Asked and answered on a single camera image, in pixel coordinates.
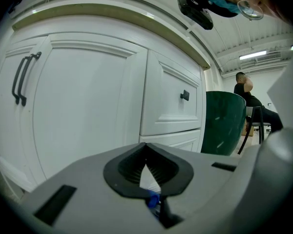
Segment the black cabinet handle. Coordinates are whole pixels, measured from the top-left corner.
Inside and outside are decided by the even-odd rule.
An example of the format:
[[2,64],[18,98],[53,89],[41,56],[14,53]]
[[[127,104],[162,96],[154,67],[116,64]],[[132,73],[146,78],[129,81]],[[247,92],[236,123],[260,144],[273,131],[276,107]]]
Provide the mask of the black cabinet handle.
[[29,66],[29,64],[30,64],[30,62],[31,62],[31,60],[32,60],[32,58],[39,59],[40,56],[41,56],[41,52],[38,52],[38,53],[36,53],[35,55],[34,55],[34,54],[31,54],[31,55],[28,56],[28,57],[24,57],[25,59],[27,59],[27,62],[26,62],[26,64],[25,64],[25,67],[24,67],[23,72],[22,72],[22,74],[21,74],[21,79],[20,79],[19,88],[18,88],[18,95],[19,95],[19,97],[21,98],[21,104],[22,104],[23,106],[26,105],[26,100],[27,100],[27,98],[21,94],[21,88],[22,88],[23,83],[24,83],[24,79],[25,79],[25,75],[26,75],[26,72],[27,72],[28,66]]
[[18,67],[18,69],[17,69],[17,71],[16,71],[16,74],[15,74],[15,76],[14,76],[14,81],[13,81],[13,86],[12,86],[12,95],[14,96],[14,98],[15,98],[15,103],[16,103],[17,105],[18,105],[19,102],[20,102],[20,97],[19,97],[17,94],[15,94],[14,91],[15,91],[16,83],[18,82],[19,74],[20,74],[20,71],[21,71],[21,68],[22,68],[22,66],[23,66],[24,61],[25,61],[25,57],[21,60],[21,62],[20,62],[20,64],[19,64],[19,67]]
[[181,99],[185,99],[185,100],[189,101],[189,97],[190,97],[190,93],[186,90],[184,90],[183,94],[180,94]]

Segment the dark green chair back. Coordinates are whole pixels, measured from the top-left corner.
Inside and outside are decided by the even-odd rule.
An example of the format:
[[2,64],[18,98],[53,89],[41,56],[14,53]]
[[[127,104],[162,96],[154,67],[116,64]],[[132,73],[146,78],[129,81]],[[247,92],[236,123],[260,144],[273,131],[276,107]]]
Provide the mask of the dark green chair back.
[[206,123],[202,153],[229,156],[239,142],[246,114],[245,100],[236,94],[206,92]]

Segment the black slot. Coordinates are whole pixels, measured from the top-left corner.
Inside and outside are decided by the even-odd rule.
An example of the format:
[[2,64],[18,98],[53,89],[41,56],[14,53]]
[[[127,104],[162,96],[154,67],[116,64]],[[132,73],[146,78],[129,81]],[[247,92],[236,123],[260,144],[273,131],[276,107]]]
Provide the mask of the black slot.
[[222,169],[222,170],[226,170],[226,171],[229,171],[229,172],[234,172],[234,170],[236,168],[236,166],[223,164],[223,163],[219,163],[219,162],[215,162],[211,166],[219,168],[219,169]]
[[62,209],[73,196],[77,188],[63,185],[51,198],[35,213],[35,217],[42,222],[52,225]]

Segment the drawer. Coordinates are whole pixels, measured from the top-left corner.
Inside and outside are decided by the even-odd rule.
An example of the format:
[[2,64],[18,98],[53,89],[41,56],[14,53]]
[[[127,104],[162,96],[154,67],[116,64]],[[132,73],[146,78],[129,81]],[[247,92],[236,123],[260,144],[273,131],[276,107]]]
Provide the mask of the drawer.
[[140,136],[139,142],[158,143],[186,151],[197,152],[201,130],[186,131],[181,133]]
[[[201,127],[202,82],[186,67],[153,51],[148,52],[140,135]],[[188,101],[180,98],[184,90],[189,92]]]

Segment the man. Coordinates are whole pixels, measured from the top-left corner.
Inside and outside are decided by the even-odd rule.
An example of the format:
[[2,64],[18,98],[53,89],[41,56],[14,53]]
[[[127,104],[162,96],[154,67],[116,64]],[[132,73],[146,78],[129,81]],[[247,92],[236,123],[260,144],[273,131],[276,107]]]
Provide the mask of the man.
[[[261,106],[264,122],[271,124],[272,132],[280,130],[283,126],[279,115],[265,108],[255,96],[251,95],[253,83],[250,78],[244,73],[239,72],[235,75],[235,79],[237,84],[234,87],[234,93],[244,98],[247,107]],[[254,121],[260,122],[260,114],[258,111],[254,115]]]

